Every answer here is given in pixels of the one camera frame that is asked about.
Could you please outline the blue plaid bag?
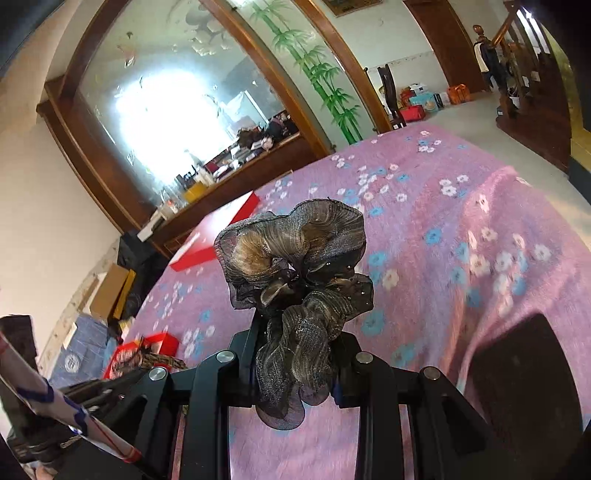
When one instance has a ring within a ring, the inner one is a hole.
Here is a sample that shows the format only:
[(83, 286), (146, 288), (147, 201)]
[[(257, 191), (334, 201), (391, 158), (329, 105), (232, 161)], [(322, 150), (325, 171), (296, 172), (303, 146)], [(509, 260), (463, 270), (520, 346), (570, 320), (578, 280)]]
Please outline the blue plaid bag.
[(60, 347), (49, 383), (62, 388), (101, 378), (106, 369), (109, 338), (104, 323), (87, 315), (78, 316)]

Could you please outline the red flat box lid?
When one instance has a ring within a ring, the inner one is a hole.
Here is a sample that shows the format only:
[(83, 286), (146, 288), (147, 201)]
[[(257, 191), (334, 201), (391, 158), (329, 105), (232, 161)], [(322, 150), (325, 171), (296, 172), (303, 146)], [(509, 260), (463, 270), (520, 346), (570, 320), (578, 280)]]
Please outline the red flat box lid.
[(207, 214), (174, 254), (169, 267), (180, 272), (215, 260), (213, 245), (217, 235), (229, 225), (252, 216), (259, 202), (259, 196), (249, 192)]

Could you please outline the cardboard box on floor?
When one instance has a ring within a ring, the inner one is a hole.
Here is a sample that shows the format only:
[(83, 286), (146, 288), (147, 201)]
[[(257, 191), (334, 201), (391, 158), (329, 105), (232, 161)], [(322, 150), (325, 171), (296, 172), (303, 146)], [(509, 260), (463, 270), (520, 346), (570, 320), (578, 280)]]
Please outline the cardboard box on floor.
[(92, 295), (89, 315), (105, 324), (120, 320), (135, 277), (134, 270), (111, 264)]

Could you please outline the wooden stair railing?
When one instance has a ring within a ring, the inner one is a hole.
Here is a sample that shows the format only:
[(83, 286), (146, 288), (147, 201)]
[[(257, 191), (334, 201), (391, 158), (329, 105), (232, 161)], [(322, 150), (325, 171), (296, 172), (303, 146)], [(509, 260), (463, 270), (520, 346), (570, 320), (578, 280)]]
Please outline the wooden stair railing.
[(562, 172), (570, 160), (571, 122), (559, 65), (543, 26), (521, 1), (494, 1), (502, 19), (491, 38), (505, 68), (500, 130)]

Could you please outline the wooden dresser counter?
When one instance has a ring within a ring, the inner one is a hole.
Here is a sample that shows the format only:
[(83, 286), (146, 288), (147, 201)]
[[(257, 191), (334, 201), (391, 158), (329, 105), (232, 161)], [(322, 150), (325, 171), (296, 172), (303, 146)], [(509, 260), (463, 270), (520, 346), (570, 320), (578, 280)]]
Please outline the wooden dresser counter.
[(170, 258), (209, 213), (291, 171), (325, 158), (329, 153), (332, 153), (331, 148), (312, 149), (301, 134), (291, 136), (209, 187), (204, 195), (162, 223), (149, 237), (149, 242)]

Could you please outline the bamboo painted glass panel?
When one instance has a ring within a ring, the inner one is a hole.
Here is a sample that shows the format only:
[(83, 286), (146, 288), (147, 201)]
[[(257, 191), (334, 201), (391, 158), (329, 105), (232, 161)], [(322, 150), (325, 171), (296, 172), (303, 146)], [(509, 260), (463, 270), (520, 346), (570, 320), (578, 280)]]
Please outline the bamboo painted glass panel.
[(256, 0), (233, 6), (283, 66), (332, 147), (340, 150), (375, 134), (345, 68), (296, 3)]

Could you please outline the brown wooden door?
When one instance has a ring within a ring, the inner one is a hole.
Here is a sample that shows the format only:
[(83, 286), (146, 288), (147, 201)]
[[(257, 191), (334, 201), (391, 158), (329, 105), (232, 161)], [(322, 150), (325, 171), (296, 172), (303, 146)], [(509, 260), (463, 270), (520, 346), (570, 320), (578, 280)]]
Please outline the brown wooden door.
[(471, 40), (448, 1), (404, 2), (430, 43), (450, 87), (464, 84), (471, 93), (488, 91)]

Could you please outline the large wood framed mirror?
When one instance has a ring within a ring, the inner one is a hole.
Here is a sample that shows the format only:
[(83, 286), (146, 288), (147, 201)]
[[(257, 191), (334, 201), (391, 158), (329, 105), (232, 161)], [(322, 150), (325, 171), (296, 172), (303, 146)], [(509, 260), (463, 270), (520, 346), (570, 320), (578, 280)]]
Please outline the large wood framed mirror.
[(105, 1), (37, 110), (87, 193), (119, 230), (164, 206), (228, 156), (239, 130), (278, 115), (290, 134), (263, 163), (231, 169), (253, 181), (325, 155), (328, 140), (280, 63), (218, 1)]

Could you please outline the red tray with white lining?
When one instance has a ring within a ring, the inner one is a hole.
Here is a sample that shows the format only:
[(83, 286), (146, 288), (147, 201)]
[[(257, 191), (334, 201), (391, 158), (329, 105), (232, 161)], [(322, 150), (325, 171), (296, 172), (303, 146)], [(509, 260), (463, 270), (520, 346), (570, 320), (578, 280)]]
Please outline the red tray with white lining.
[(178, 345), (179, 341), (167, 332), (119, 345), (107, 363), (102, 378), (113, 380), (137, 369), (151, 370), (155, 367), (167, 371), (184, 370), (187, 368), (185, 362), (176, 357)]

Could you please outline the dark wooden chair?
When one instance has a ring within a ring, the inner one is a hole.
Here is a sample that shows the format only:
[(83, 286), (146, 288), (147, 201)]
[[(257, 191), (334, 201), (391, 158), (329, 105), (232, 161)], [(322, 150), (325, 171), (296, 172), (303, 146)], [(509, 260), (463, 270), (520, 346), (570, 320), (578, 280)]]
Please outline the dark wooden chair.
[(383, 87), (386, 104), (393, 117), (392, 124), (394, 128), (404, 128), (407, 123), (399, 109), (396, 85), (394, 84), (394, 77), (388, 65), (380, 66), (378, 68)]

